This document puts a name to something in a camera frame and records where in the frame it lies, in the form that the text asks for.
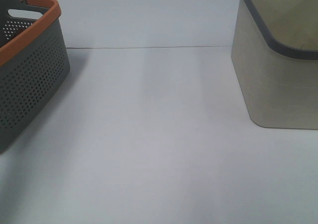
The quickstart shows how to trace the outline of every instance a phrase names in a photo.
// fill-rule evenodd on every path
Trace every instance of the gray perforated basket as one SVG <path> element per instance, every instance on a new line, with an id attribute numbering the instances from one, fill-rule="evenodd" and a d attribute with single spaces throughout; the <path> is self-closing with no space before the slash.
<path id="1" fill-rule="evenodd" d="M 14 18 L 9 9 L 43 14 Z M 0 153 L 41 111 L 70 70 L 56 0 L 0 0 Z"/>

